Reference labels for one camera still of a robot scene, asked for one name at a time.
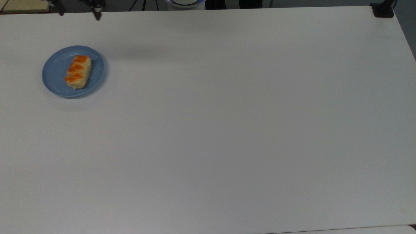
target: table surface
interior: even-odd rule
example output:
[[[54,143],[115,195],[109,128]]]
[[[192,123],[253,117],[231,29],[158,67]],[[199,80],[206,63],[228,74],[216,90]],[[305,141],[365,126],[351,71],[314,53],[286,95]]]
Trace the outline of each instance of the table surface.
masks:
[[[416,231],[410,226],[391,226],[302,232],[302,234],[416,234]]]
[[[367,6],[4,15],[0,44],[1,233],[416,223],[416,62],[396,18]],[[71,45],[107,68],[79,99],[41,80]]]

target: black mount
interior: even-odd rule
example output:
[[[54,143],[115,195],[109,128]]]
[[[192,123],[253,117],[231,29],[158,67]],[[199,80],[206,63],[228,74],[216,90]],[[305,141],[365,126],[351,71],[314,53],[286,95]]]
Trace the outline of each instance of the black mount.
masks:
[[[393,18],[394,12],[391,5],[395,0],[385,0],[382,3],[371,3],[374,16],[377,18]]]

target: plate rim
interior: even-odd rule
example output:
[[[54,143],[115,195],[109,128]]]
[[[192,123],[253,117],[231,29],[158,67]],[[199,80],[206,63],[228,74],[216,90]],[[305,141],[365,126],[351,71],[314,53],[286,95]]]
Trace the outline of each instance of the plate rim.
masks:
[[[62,94],[59,94],[59,93],[56,93],[56,92],[54,92],[54,90],[51,90],[50,89],[50,87],[49,87],[49,85],[47,85],[46,84],[46,82],[47,82],[47,78],[46,78],[46,73],[47,73],[47,68],[49,68],[49,66],[51,65],[51,63],[52,62],[49,62],[52,58],[54,58],[54,57],[56,57],[57,56],[57,54],[59,54],[61,51],[63,51],[63,50],[67,50],[67,49],[70,49],[70,48],[72,48],[72,47],[83,47],[83,48],[86,48],[86,49],[88,49],[88,50],[92,50],[94,53],[96,53],[97,55],[98,55],[98,57],[99,57],[99,59],[102,61],[102,64],[103,64],[103,71],[102,71],[102,73],[101,73],[101,76],[100,76],[100,78],[97,80],[97,82],[91,87],[91,88],[89,88],[88,90],[85,90],[84,92],[81,92],[81,93],[77,93],[77,94],[73,94],[73,95],[62,95]],[[102,58],[102,56],[101,56],[101,54],[100,53],[98,53],[98,51],[96,51],[96,50],[94,50],[93,48],[91,48],[91,47],[88,47],[88,46],[85,46],[85,45],[71,45],[71,46],[68,46],[68,47],[65,47],[65,48],[62,48],[62,49],[60,49],[60,50],[58,50],[57,52],[55,52],[54,54],[52,54],[47,60],[46,60],[46,62],[45,62],[45,64],[43,65],[43,69],[42,69],[42,82],[43,82],[43,85],[45,86],[45,88],[47,89],[47,90],[49,90],[51,93],[53,93],[53,94],[55,94],[55,95],[58,95],[58,96],[60,96],[60,97],[65,97],[65,98],[71,98],[71,97],[79,97],[79,96],[83,96],[83,95],[85,95],[85,94],[87,94],[87,93],[89,93],[89,92],[91,92],[92,90],[94,90],[101,82],[102,82],[102,80],[103,80],[103,77],[104,77],[104,74],[105,74],[105,63],[104,63],[104,59]]]

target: blue plate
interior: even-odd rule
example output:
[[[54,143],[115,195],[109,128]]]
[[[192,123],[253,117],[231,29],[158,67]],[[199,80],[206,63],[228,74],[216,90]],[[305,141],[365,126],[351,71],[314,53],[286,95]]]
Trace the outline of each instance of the blue plate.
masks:
[[[83,89],[73,89],[65,82],[67,70],[76,55],[88,55],[91,58],[91,74]],[[92,48],[75,45],[54,53],[45,63],[42,70],[42,81],[52,93],[61,97],[78,97],[91,92],[104,77],[104,61],[101,55]]]

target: bread roll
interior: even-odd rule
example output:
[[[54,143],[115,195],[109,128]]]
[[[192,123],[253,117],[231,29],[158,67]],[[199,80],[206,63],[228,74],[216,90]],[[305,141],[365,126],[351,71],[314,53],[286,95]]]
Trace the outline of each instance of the bread roll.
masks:
[[[67,71],[65,81],[73,89],[82,89],[88,82],[91,72],[91,59],[85,55],[76,55]]]

